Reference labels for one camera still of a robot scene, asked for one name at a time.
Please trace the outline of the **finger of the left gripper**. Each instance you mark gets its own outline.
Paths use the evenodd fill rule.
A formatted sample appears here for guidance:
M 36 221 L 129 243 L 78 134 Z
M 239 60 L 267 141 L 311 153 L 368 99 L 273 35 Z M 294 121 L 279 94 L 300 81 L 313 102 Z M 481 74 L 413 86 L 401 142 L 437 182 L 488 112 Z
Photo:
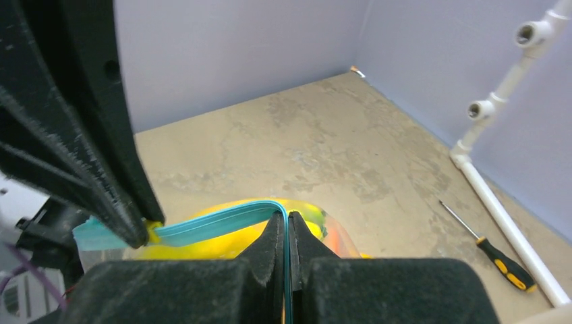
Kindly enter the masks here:
M 27 1 L 50 75 L 143 218 L 165 217 L 143 170 L 123 89 L 113 1 Z

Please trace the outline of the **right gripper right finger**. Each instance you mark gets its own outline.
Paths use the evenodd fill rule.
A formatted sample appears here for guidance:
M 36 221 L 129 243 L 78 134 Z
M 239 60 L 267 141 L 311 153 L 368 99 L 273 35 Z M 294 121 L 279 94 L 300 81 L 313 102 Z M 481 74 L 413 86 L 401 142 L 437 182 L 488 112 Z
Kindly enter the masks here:
M 291 323 L 499 323 L 477 273 L 456 259 L 343 259 L 289 214 Z

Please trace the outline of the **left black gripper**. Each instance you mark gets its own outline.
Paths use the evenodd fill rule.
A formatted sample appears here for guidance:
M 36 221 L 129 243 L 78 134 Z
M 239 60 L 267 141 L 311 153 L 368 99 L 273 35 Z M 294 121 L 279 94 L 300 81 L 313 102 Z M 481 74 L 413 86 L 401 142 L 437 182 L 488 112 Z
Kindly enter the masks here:
M 57 199 L 16 223 L 16 246 L 32 253 L 33 265 L 59 270 L 70 289 L 84 274 L 72 230 L 88 219 L 85 212 L 133 248 L 148 243 L 148 219 L 55 85 L 26 3 L 1 2 L 1 171 Z

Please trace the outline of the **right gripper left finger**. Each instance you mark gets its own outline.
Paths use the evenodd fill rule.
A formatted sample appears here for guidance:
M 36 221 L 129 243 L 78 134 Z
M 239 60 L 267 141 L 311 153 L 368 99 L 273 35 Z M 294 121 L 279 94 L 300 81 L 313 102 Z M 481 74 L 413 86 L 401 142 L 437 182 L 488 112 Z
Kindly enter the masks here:
M 280 323 L 283 216 L 238 257 L 109 261 L 78 282 L 61 323 Z

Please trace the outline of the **yellow banana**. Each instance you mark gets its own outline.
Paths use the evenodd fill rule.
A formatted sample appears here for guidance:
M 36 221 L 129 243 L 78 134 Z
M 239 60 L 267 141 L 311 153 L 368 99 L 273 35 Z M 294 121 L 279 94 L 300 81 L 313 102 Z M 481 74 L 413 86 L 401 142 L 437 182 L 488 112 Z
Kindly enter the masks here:
M 326 216 L 323 209 L 302 200 L 278 198 L 288 212 L 300 213 L 311 233 L 322 240 L 327 235 Z M 264 231 L 268 221 L 237 231 L 182 247 L 153 245 L 128 252 L 127 258 L 137 260 L 204 260 L 233 259 L 252 244 Z

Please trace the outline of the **clear zip top bag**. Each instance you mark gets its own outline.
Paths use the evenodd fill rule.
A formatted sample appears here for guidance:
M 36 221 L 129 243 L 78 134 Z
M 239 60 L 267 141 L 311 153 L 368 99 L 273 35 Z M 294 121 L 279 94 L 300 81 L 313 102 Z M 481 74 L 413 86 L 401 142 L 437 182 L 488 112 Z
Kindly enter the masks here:
M 270 218 L 275 212 L 283 216 L 283 279 L 285 284 L 283 317 L 281 323 L 291 323 L 289 309 L 291 306 L 291 261 L 289 214 L 277 199 L 251 199 L 219 205 L 205 214 L 174 225 L 164 225 L 146 221 L 149 241 L 147 244 L 133 248 L 137 250 L 147 246 L 163 245 L 182 247 L 193 243 L 216 238 L 231 232 L 255 225 Z M 89 219 L 73 231 L 79 252 L 85 256 L 89 252 L 126 252 L 128 246 L 99 220 Z M 109 261 L 169 261 L 169 260 L 137 260 L 111 259 Z

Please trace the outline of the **orange yellow mango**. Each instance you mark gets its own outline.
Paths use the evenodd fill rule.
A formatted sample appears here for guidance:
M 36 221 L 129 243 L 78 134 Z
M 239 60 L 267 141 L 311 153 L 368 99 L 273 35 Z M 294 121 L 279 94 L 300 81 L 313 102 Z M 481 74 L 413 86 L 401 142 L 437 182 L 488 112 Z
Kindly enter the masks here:
M 324 228 L 322 243 L 338 257 L 350 259 L 362 257 L 345 228 L 334 217 L 327 215 L 324 218 Z

